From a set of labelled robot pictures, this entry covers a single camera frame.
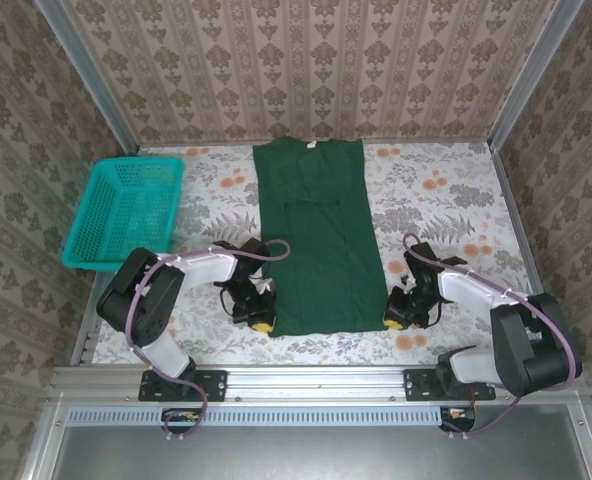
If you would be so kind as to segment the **dark green t-shirt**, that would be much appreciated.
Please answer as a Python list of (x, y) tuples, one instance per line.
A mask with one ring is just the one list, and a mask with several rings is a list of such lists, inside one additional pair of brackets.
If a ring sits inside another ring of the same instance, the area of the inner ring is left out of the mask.
[(273, 337), (383, 329), (388, 298), (365, 183), (363, 144), (282, 137), (253, 149), (261, 237), (290, 254), (276, 284)]

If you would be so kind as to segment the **grey metal sheet panel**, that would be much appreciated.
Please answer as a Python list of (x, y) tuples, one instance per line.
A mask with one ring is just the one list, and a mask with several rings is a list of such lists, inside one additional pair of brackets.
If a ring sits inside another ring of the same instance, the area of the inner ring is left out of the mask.
[(519, 407), (489, 431), (155, 427), (66, 431), (53, 480), (590, 480), (563, 408)]

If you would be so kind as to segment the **teal plastic basket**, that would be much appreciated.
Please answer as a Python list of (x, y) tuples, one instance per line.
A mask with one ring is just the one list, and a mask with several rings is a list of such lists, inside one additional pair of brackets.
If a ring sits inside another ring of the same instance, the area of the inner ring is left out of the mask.
[(113, 272), (139, 247), (169, 251), (184, 170), (184, 162), (174, 157), (98, 162), (65, 243), (63, 264)]

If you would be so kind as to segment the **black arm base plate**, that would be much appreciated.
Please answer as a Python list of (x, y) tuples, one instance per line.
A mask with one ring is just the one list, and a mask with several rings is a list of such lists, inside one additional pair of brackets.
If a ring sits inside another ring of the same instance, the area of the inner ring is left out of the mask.
[[(212, 402), (223, 402), (227, 390), (227, 372), (225, 370), (199, 370), (194, 384), (200, 387)], [(151, 370), (141, 376), (138, 391), (141, 402), (201, 402), (202, 397), (194, 388), (161, 378)]]
[(410, 402), (496, 399), (495, 389), (485, 383), (462, 383), (435, 369), (406, 369), (403, 377), (405, 396)]

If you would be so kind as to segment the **aluminium mounting rail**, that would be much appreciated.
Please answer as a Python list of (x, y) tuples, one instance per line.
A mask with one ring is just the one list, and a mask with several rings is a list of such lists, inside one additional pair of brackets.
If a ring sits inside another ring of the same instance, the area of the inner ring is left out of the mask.
[[(134, 401), (143, 365), (59, 367), (51, 380), (53, 395), (79, 399)], [(431, 368), (412, 366), (207, 366), (198, 374), (225, 384), (226, 402), (404, 402), (415, 378)]]

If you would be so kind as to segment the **aluminium frame post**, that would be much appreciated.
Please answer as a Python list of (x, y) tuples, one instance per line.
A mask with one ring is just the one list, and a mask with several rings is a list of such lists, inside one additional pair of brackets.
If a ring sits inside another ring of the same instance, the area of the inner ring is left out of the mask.
[(61, 43), (116, 140), (128, 155), (135, 155), (139, 151), (136, 135), (129, 126), (119, 103), (116, 101), (66, 8), (60, 0), (35, 0), (35, 2)]
[(556, 0), (487, 136), (492, 153), (498, 152), (507, 140), (583, 3), (584, 0)]

